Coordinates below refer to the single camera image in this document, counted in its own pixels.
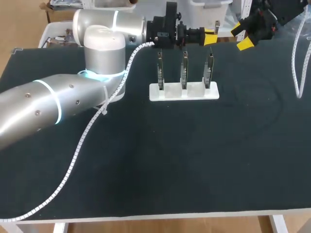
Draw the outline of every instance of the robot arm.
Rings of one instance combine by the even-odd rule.
[[[167,3],[165,17],[148,22],[132,13],[78,10],[73,34],[76,42],[84,46],[86,71],[83,75],[53,75],[1,93],[0,150],[107,101],[106,94],[110,97],[123,78],[125,47],[153,42],[155,48],[172,49],[187,43],[212,43],[206,38],[214,35],[206,34],[204,28],[187,30],[182,22],[176,27],[180,19],[176,2]],[[125,87],[114,101],[121,99],[124,92]]]

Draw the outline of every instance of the cable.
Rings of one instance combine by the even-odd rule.
[[[60,185],[56,188],[56,190],[52,193],[52,195],[46,199],[43,203],[41,203],[39,206],[37,206],[36,208],[34,208],[33,210],[29,211],[28,213],[22,215],[22,216],[19,216],[19,217],[14,217],[14,218],[8,218],[8,219],[1,219],[0,218],[0,223],[1,222],[16,222],[16,221],[20,221],[20,220],[23,220],[27,217],[30,217],[31,215],[35,214],[36,212],[38,212],[40,209],[42,209],[43,207],[45,207],[47,204],[49,204],[56,196],[57,194],[60,192],[60,190],[62,190],[62,188],[64,187],[65,183],[67,182],[71,172],[72,172],[72,169],[73,169],[73,166],[75,165],[75,162],[77,160],[77,157],[79,155],[79,152],[80,152],[80,149],[81,149],[81,146],[83,145],[83,142],[86,138],[86,135],[88,134],[89,130],[91,129],[92,125],[94,124],[94,122],[96,121],[96,119],[98,118],[98,116],[104,111],[106,110],[106,107],[107,105],[114,99],[114,97],[116,97],[118,95],[118,93],[121,91],[122,87],[125,85],[125,82],[127,80],[127,77],[128,77],[128,74],[130,72],[130,69],[131,69],[131,66],[132,66],[132,62],[136,56],[136,54],[144,47],[151,47],[155,45],[153,42],[147,42],[147,43],[143,43],[141,45],[139,45],[132,53],[128,63],[127,63],[127,67],[126,67],[126,70],[125,70],[125,73],[124,73],[124,76],[121,80],[121,83],[119,84],[118,88],[115,90],[115,92],[112,94],[112,96],[109,98],[108,100],[108,103],[107,104],[104,104],[97,112],[96,114],[93,116],[93,118],[91,119],[91,121],[88,123],[86,129],[84,130],[81,138],[80,138],[80,141],[77,145],[77,148],[76,148],[76,151],[74,153],[74,156],[72,158],[72,161],[70,163],[70,166],[63,178],[63,180],[61,181]]]
[[[307,54],[306,54],[306,57],[305,57],[305,61],[304,61],[304,64],[303,64],[303,68],[302,68],[300,87],[298,87],[298,81],[297,81],[296,70],[295,70],[295,54],[296,54],[298,39],[299,39],[301,30],[302,30],[303,25],[305,24],[305,21],[306,21],[307,16],[308,16],[308,7],[305,7],[304,14],[305,15],[304,15],[303,19],[301,20],[301,23],[299,25],[299,28],[298,28],[298,31],[297,31],[297,34],[296,34],[296,38],[295,38],[294,46],[293,46],[293,52],[292,52],[292,74],[293,74],[295,92],[296,92],[297,98],[299,98],[299,99],[302,97],[303,89],[304,89],[304,86],[305,86],[308,62],[309,62],[309,58],[310,58],[310,54],[311,54],[311,42],[310,42],[308,50],[307,50]]]

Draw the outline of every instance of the white bin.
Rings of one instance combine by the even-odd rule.
[[[133,12],[136,7],[136,4],[128,7],[104,7],[106,2],[110,2],[111,0],[91,0],[92,1],[92,9],[96,10],[106,10],[106,11],[124,11],[124,12]]]
[[[72,29],[72,21],[49,23],[44,30],[38,48],[41,48],[49,37],[66,35],[66,29]]]
[[[215,22],[220,21],[220,26],[225,22],[228,5],[232,0],[187,0],[191,27],[215,28]]]

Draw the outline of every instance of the table leg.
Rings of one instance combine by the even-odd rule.
[[[269,216],[274,233],[288,233],[283,215]]]
[[[53,233],[67,233],[68,223],[55,223]]]

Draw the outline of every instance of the cardboard box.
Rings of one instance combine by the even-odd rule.
[[[46,11],[48,23],[51,22],[61,22],[61,21],[72,21],[73,15],[77,9],[70,9],[70,10],[53,10],[51,8],[50,3],[41,3],[39,7],[42,10]]]

